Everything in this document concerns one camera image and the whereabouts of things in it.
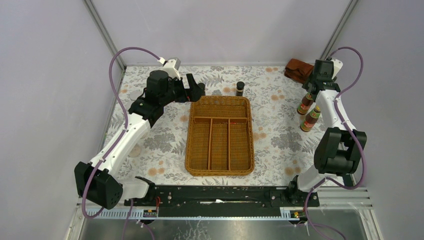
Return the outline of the black-cap pale spice jar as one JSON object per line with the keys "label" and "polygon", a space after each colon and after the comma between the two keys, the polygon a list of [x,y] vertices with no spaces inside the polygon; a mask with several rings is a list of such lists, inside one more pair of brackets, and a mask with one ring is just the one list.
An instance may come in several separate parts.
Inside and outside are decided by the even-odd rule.
{"label": "black-cap pale spice jar", "polygon": [[140,154],[141,154],[141,147],[140,147],[138,144],[136,144],[136,145],[132,148],[132,150],[129,152],[128,156],[129,156],[130,158],[136,158],[136,157],[138,157]]}

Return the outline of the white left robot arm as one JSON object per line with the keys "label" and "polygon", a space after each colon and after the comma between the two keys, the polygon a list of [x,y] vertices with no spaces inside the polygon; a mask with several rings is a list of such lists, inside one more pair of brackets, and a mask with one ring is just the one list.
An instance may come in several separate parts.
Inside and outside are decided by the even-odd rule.
{"label": "white left robot arm", "polygon": [[133,201],[148,206],[156,197],[154,182],[140,176],[118,180],[116,174],[129,153],[164,114],[170,103],[197,102],[205,96],[205,84],[197,83],[191,73],[171,77],[164,70],[150,72],[146,87],[134,100],[126,119],[109,143],[89,162],[79,162],[74,176],[81,204],[92,202],[111,210],[119,202]]}

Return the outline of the silver-lid salt jar far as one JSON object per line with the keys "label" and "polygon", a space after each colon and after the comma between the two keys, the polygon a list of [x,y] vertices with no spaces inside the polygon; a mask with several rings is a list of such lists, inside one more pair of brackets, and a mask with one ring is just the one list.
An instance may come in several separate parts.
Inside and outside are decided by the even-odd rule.
{"label": "silver-lid salt jar far", "polygon": [[142,95],[143,95],[142,90],[134,90],[129,94],[129,98],[130,98],[131,101],[135,101]]}

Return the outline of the brown wicker basket tray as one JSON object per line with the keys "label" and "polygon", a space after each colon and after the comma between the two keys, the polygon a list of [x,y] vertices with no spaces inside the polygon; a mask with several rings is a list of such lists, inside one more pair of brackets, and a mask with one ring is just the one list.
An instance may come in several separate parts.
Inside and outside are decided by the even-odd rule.
{"label": "brown wicker basket tray", "polygon": [[185,169],[196,177],[246,176],[255,168],[250,101],[207,95],[190,106]]}

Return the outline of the red sauce bottle yellow cap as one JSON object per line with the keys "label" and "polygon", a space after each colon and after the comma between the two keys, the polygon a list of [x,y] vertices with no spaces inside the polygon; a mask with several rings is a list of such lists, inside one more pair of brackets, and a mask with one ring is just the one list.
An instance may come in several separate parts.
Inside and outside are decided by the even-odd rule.
{"label": "red sauce bottle yellow cap", "polygon": [[300,115],[306,115],[313,103],[314,99],[311,93],[307,92],[296,109],[297,113]]}

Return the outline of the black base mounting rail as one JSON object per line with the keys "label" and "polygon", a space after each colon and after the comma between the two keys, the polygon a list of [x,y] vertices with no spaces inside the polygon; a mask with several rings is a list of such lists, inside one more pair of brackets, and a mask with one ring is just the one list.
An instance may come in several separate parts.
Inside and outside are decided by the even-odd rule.
{"label": "black base mounting rail", "polygon": [[282,210],[319,207],[317,193],[288,186],[155,185],[135,207],[152,207],[161,218],[273,218]]}

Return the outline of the brown folded cloth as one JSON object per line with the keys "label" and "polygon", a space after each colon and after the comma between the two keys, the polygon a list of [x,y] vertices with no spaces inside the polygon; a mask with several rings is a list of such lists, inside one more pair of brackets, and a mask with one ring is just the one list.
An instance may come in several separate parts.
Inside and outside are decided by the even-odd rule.
{"label": "brown folded cloth", "polygon": [[295,82],[304,84],[312,73],[313,69],[314,66],[312,64],[292,58],[285,66],[284,75],[287,78],[294,80]]}

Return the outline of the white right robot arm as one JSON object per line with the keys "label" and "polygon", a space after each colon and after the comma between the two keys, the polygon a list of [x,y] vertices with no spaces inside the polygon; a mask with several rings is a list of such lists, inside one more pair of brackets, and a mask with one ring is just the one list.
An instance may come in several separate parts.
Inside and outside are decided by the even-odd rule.
{"label": "white right robot arm", "polygon": [[367,136],[356,130],[349,120],[341,99],[342,91],[335,82],[342,66],[337,59],[317,59],[302,86],[320,108],[326,131],[315,149],[313,166],[299,175],[297,186],[286,193],[287,201],[293,206],[301,205],[307,199],[306,192],[317,189],[318,184],[355,173],[362,159]]}

